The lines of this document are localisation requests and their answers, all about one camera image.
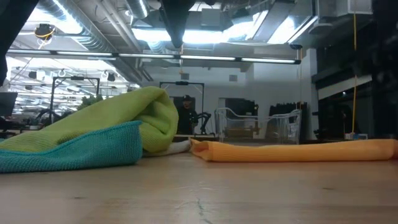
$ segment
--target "ceiling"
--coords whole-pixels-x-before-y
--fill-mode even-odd
[[[131,18],[128,13],[128,9],[126,7],[125,0],[110,0],[111,5],[117,10],[119,17],[123,20],[123,24],[127,27],[132,26]],[[91,27],[98,29],[109,42],[111,46],[114,47],[115,51],[120,53],[129,53],[136,52],[131,48],[126,40],[121,36],[119,31],[115,29],[115,26],[112,25],[109,18],[106,16],[104,11],[98,7],[95,0],[73,0],[73,2],[77,5],[79,10],[84,13],[87,18],[90,20]],[[280,2],[289,3],[287,6],[280,6],[276,8],[276,5]],[[324,6],[324,4],[330,2],[329,0],[319,0],[316,2],[320,2],[320,6]],[[212,11],[214,10],[223,10],[227,14],[231,14],[235,9],[242,7],[250,7],[251,14],[259,12],[267,12],[265,13],[266,17],[264,21],[259,22],[259,27],[257,32],[254,33],[252,39],[234,39],[229,40],[228,42],[218,42],[214,44],[193,44],[186,43],[183,45],[182,50],[184,54],[189,55],[212,55],[212,56],[233,56],[233,57],[269,57],[269,58],[283,58],[283,59],[292,59],[297,57],[297,51],[290,48],[288,44],[269,44],[272,39],[272,42],[282,42],[285,43],[287,41],[286,37],[288,32],[292,32],[289,35],[293,35],[294,32],[297,32],[302,26],[308,22],[310,16],[313,14],[312,0],[300,0],[300,1],[217,1],[214,6],[208,6],[203,2],[196,2],[195,5],[191,8],[191,11],[202,12],[202,11]],[[149,0],[149,5],[152,10],[158,9],[160,4],[158,1]],[[38,49],[41,47],[43,50],[74,50],[74,51],[87,51],[87,48],[81,45],[78,41],[76,41],[75,37],[71,37],[70,35],[63,32],[61,29],[57,29],[54,33],[54,36],[51,39],[51,43],[47,45],[43,45],[43,41],[38,40],[35,35],[33,35],[33,31],[36,27],[38,27],[41,23],[51,23],[49,19],[45,16],[37,14],[35,11],[32,13],[31,17],[26,22],[25,26],[22,28],[20,35],[18,35],[17,39],[14,41],[12,45],[13,48],[16,49]],[[358,17],[359,26],[361,24],[365,24],[369,20],[369,16],[360,15]],[[258,19],[253,20],[253,28],[256,26],[256,21]],[[310,34],[308,30],[311,30],[313,26],[317,26],[318,23],[330,23],[331,26],[329,29],[324,30],[323,32],[317,32]],[[275,30],[269,24],[276,23],[278,24],[275,27]],[[333,41],[338,40],[342,36],[351,35],[352,34],[352,16],[350,13],[346,13],[345,15],[327,15],[322,17],[318,22],[314,24],[310,24],[307,27],[308,30],[300,35],[293,43],[294,44],[302,44],[304,48],[308,47],[319,47],[324,45],[333,44]],[[137,41],[138,49],[142,49],[143,52],[151,52],[152,49],[149,47],[146,41],[138,40]],[[165,41],[162,43],[164,48],[179,54],[181,49],[176,49],[171,41]],[[71,77],[74,75],[79,75],[86,78],[100,78],[101,80],[101,94],[105,96],[118,95],[120,93],[124,93],[128,88],[136,88],[135,83],[128,82],[126,74],[131,75],[131,73],[136,73],[137,65],[141,65],[141,68],[144,68],[147,73],[151,77],[146,77],[140,73],[140,78],[136,81],[138,84],[143,84],[146,81],[151,81],[152,78],[154,81],[177,81],[180,80],[180,72],[181,69],[190,73],[190,80],[202,80],[202,79],[217,79],[223,78],[228,79],[229,75],[235,75],[242,72],[246,72],[248,68],[251,66],[250,63],[243,62],[215,62],[215,61],[207,61],[207,60],[184,60],[181,63],[174,63],[166,60],[143,60],[139,63],[136,63],[135,60],[126,60],[124,64],[127,64],[127,70],[124,69],[122,72],[120,68],[116,68],[110,61],[100,61],[100,60],[67,60],[67,59],[56,59],[56,58],[7,58],[8,66],[11,68],[11,72],[8,74],[8,80],[11,80],[11,85],[8,85],[8,88],[11,91],[18,91],[20,93],[35,93],[34,95],[29,96],[25,94],[23,97],[19,98],[19,102],[26,103],[28,106],[28,102],[32,101],[32,98],[37,98],[39,93],[43,95],[45,101],[41,101],[42,104],[47,103],[48,95],[51,92],[51,87],[47,86],[52,83],[52,77],[57,76],[59,73],[65,72],[66,77]],[[228,71],[221,72],[220,69],[225,68],[229,69]],[[41,79],[29,78],[29,72],[36,71],[41,74]],[[115,74],[115,81],[109,82],[106,78],[110,73]],[[67,85],[76,86],[78,85],[78,91],[74,88],[73,91],[67,86],[60,85],[55,91],[59,94],[56,98],[58,101],[67,100],[67,97],[64,95],[90,95],[95,93],[95,89],[92,88],[93,84],[89,80],[85,80],[83,82],[76,81],[65,81]],[[72,101],[80,103],[81,96],[74,96]],[[75,108],[76,106],[62,107],[66,108]]]

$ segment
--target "white cloth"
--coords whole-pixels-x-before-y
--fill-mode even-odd
[[[166,156],[177,154],[181,152],[187,152],[191,148],[189,140],[182,142],[173,142],[166,151],[163,152],[147,152],[144,151],[144,157],[154,157],[154,156]]]

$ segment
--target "white wall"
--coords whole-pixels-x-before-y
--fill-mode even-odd
[[[218,107],[220,98],[245,98],[254,100],[259,105],[259,116],[265,118],[269,108],[277,103],[294,103],[300,99],[308,103],[309,113],[318,110],[317,92],[311,83],[311,76],[317,72],[316,51],[308,50],[302,60],[302,80],[300,84],[300,66],[254,63],[246,73],[237,68],[183,68],[190,74],[189,82],[205,83],[204,111],[212,114],[213,127],[209,122],[207,129],[215,130],[214,110]],[[159,82],[180,81],[179,68],[147,68],[156,82],[144,86],[159,86]],[[229,82],[229,75],[238,75],[238,82]],[[190,95],[196,99],[196,111],[201,112],[201,93],[193,86],[169,85],[170,96]],[[307,138],[315,139],[314,129],[318,129],[317,117],[308,119]]]

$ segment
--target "wooden table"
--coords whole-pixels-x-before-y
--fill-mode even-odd
[[[207,163],[0,175],[0,223],[398,223],[398,162]]]

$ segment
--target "folded cloth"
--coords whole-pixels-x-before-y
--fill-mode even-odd
[[[0,173],[130,165],[142,156],[140,121],[92,131],[43,152],[0,152]]]
[[[106,134],[110,130],[108,128],[133,120],[142,123],[139,127],[137,123],[134,126],[139,128],[139,134],[130,136],[123,134],[120,137]],[[45,154],[58,149],[64,143],[76,144],[78,141],[72,141],[72,139],[102,129],[106,131],[102,138],[96,138],[95,144],[97,146],[108,146],[107,150],[109,151],[119,150],[119,148],[125,149],[122,146],[126,144],[126,139],[123,138],[131,138],[135,142],[142,143],[142,147],[135,146],[134,148],[134,150],[137,150],[136,154],[139,155],[142,154],[142,148],[149,152],[165,151],[177,132],[177,123],[177,110],[165,90],[150,86],[95,103],[40,131],[20,134],[0,142],[0,167],[4,164],[3,159],[5,157],[10,159],[10,151],[25,152],[19,155],[32,157],[34,160],[34,153]],[[84,151],[87,148],[80,147],[80,150]],[[58,161],[70,156],[66,150],[61,155],[63,157],[59,157]],[[117,164],[124,164],[124,162],[116,162],[113,165]]]
[[[194,155],[216,162],[378,161],[398,154],[398,141],[393,139],[261,147],[191,141]]]
[[[178,154],[181,152],[187,152],[191,148],[189,140],[182,142],[173,142],[166,151],[162,152],[146,152],[144,151],[144,157],[155,157],[155,156],[167,156],[172,154]]]

